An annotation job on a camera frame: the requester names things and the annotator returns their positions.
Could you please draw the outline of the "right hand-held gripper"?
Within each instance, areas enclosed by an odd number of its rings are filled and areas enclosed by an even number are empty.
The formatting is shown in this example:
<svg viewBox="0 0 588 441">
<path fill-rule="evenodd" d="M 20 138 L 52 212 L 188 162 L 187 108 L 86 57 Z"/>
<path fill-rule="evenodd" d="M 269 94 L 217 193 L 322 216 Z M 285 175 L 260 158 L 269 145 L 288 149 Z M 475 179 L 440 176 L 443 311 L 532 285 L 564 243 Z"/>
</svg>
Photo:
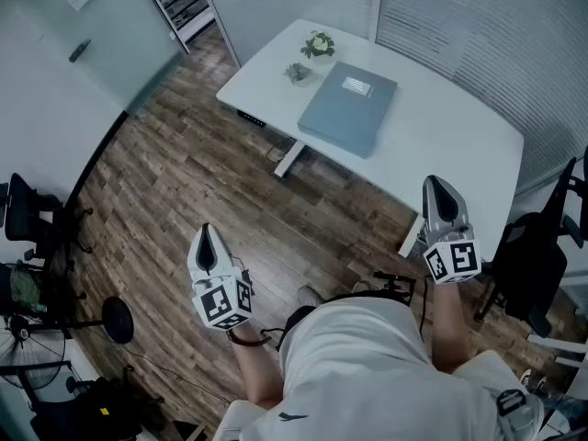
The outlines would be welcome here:
<svg viewBox="0 0 588 441">
<path fill-rule="evenodd" d="M 465 199 L 446 180 L 423 183 L 424 260 L 436 285 L 458 283 L 481 272 L 480 244 Z"/>
</svg>

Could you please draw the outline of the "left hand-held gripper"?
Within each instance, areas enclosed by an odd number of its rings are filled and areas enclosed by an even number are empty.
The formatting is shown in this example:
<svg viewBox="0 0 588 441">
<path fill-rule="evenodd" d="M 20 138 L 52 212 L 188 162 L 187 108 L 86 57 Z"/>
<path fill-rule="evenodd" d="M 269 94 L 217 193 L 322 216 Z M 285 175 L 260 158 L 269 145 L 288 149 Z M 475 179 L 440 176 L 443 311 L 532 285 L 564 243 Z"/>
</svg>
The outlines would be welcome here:
<svg viewBox="0 0 588 441">
<path fill-rule="evenodd" d="M 206 327 L 231 330 L 252 317 L 252 283 L 240 273 L 232 273 L 229 248 L 211 223 L 203 224 L 192 241 L 187 268 L 192 278 L 191 300 Z"/>
</svg>

